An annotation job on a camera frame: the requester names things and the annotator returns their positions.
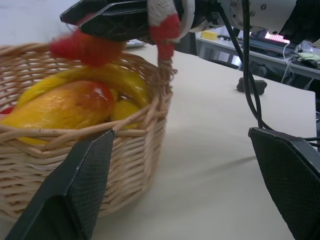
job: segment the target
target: beige tabletop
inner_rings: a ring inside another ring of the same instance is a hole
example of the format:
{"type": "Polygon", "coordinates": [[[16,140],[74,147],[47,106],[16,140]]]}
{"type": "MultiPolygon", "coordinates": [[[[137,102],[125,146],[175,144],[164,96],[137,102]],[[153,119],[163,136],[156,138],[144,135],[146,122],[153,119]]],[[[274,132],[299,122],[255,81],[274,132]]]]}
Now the beige tabletop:
{"type": "MultiPolygon", "coordinates": [[[[156,63],[156,48],[131,49],[156,63]]],[[[248,138],[257,125],[242,72],[176,52],[174,97],[154,184],[138,201],[98,220],[93,240],[293,240],[248,138]]],[[[263,118],[288,134],[316,134],[315,95],[267,81],[263,118]]],[[[11,224],[0,221],[0,239],[11,224]]]]}

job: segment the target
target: textured black surface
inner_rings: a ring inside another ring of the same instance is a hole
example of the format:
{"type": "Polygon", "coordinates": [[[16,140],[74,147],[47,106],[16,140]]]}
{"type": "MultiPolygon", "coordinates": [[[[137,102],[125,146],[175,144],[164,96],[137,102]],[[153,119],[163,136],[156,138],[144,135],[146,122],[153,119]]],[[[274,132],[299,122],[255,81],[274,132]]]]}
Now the textured black surface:
{"type": "MultiPolygon", "coordinates": [[[[181,0],[174,0],[181,18],[181,0]]],[[[196,7],[202,15],[204,7],[196,7]]],[[[85,34],[112,41],[129,41],[149,36],[147,0],[82,0],[60,16],[64,23],[77,25],[88,14],[95,14],[79,27],[85,34]]]]}
{"type": "Polygon", "coordinates": [[[112,154],[113,139],[102,136],[88,151],[81,169],[69,190],[69,197],[78,216],[82,232],[91,239],[104,198],[112,154]]]}
{"type": "Polygon", "coordinates": [[[319,153],[286,134],[251,130],[250,137],[265,185],[294,238],[320,239],[319,153]]]}

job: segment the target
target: red fabric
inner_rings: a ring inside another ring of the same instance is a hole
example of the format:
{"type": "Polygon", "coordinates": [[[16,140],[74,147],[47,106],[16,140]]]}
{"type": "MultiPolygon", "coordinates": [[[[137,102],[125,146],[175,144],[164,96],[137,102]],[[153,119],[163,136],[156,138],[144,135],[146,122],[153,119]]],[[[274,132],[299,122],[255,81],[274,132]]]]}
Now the red fabric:
{"type": "Polygon", "coordinates": [[[175,39],[180,36],[180,20],[177,14],[168,16],[160,26],[149,27],[153,41],[175,39]]]}
{"type": "Polygon", "coordinates": [[[168,16],[160,26],[149,27],[150,36],[158,47],[158,59],[170,60],[174,55],[174,43],[166,40],[180,36],[180,20],[177,14],[168,16]]]}
{"type": "MultiPolygon", "coordinates": [[[[78,25],[92,17],[88,14],[78,25]]],[[[78,28],[72,34],[54,40],[50,45],[52,55],[69,60],[80,60],[83,64],[99,67],[115,60],[126,46],[125,42],[116,42],[84,34],[78,28]]]]}

